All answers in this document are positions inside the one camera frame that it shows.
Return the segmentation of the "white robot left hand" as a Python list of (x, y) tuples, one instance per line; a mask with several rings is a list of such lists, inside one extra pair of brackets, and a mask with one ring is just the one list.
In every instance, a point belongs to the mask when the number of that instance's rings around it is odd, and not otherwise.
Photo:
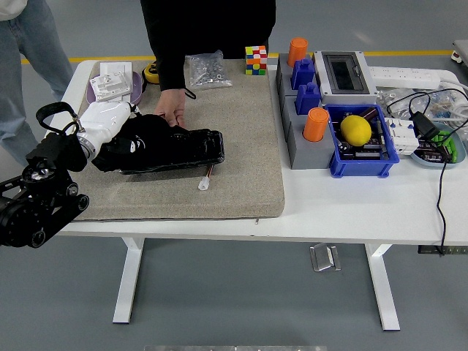
[(92, 102), (79, 119), (77, 133), (87, 160), (93, 160), (102, 145), (109, 143), (132, 114), (139, 112), (139, 107), (129, 102)]

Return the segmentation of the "person's right hand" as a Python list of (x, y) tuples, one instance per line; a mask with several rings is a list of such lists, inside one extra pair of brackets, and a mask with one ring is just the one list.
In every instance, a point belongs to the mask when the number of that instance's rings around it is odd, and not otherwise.
[(161, 92), (154, 114), (163, 117), (170, 127), (185, 127), (185, 90), (168, 89)]

